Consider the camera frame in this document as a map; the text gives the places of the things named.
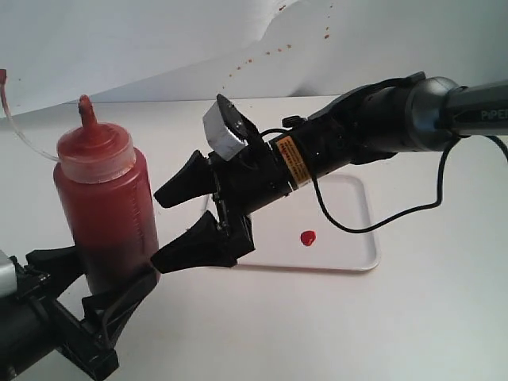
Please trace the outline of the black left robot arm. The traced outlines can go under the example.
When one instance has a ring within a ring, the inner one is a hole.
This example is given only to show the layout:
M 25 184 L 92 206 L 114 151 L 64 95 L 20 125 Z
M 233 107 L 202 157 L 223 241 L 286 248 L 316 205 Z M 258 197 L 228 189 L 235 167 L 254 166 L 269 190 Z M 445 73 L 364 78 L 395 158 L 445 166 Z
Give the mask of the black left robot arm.
M 1 255 L 1 378 L 13 380 L 53 351 L 93 380 L 119 367 L 97 329 L 59 297 L 84 273 L 75 247 L 34 250 L 27 264 Z

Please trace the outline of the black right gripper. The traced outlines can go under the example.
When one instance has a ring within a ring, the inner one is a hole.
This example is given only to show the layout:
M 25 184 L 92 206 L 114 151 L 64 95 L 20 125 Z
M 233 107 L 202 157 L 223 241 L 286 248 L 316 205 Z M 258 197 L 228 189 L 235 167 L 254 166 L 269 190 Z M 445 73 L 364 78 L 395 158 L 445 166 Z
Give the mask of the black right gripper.
M 153 266 L 163 274 L 194 267 L 229 267 L 255 250 L 251 214 L 291 192 L 289 172 L 263 138 L 251 140 L 231 160 L 199 150 L 155 193 L 163 208 L 213 194 L 218 223 L 205 212 L 185 233 L 160 248 Z

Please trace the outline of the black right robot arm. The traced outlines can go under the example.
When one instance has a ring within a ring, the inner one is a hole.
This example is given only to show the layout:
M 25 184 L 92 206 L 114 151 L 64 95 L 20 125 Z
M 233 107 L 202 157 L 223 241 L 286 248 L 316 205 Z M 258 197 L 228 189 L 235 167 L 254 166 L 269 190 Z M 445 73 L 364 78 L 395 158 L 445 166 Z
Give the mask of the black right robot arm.
M 233 267 L 255 248 L 253 212 L 346 165 L 400 152 L 447 157 L 467 137 L 499 144 L 507 133 L 507 84 L 461 86 L 418 72 L 351 90 L 309 117 L 259 131 L 223 95 L 202 118 L 210 153 L 194 152 L 154 194 L 163 208 L 210 195 L 205 212 L 151 262 L 162 273 Z

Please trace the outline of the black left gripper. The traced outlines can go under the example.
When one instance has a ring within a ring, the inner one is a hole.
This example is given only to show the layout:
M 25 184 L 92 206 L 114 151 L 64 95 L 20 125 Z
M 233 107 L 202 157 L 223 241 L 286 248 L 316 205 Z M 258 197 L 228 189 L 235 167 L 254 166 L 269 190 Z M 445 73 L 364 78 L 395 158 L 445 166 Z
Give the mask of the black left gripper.
M 125 283 L 82 300 L 91 331 L 59 301 L 84 274 L 75 246 L 30 252 L 17 273 L 15 302 L 15 374 L 20 375 L 56 350 L 93 380 L 104 380 L 119 368 L 115 347 L 137 307 L 155 289 L 158 272 L 143 267 Z

